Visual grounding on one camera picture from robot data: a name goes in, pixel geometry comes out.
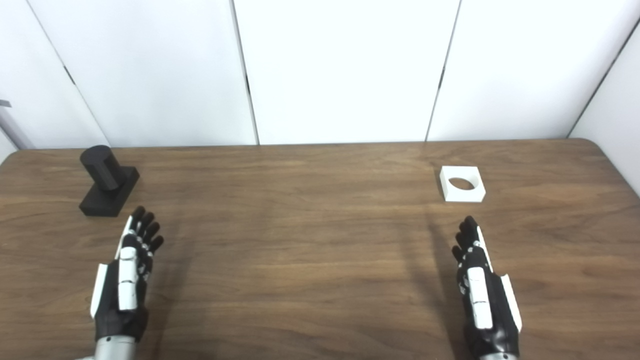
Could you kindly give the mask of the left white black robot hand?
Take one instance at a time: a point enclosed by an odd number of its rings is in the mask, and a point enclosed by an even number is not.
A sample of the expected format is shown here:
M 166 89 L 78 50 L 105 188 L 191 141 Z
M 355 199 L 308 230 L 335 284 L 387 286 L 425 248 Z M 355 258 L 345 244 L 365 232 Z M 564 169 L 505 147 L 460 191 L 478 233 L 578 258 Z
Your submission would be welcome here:
M 90 306 L 96 341 L 130 337 L 138 343 L 146 332 L 147 287 L 164 243 L 159 230 L 153 212 L 138 206 L 126 221 L 113 260 L 98 265 Z

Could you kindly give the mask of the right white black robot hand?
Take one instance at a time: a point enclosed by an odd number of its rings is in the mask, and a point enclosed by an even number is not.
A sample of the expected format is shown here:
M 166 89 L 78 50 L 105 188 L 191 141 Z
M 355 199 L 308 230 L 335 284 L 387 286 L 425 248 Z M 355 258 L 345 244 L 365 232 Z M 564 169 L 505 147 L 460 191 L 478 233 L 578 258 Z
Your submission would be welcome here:
M 452 254 L 465 322 L 462 328 L 474 360 L 519 360 L 522 318 L 507 274 L 494 272 L 482 229 L 465 217 Z

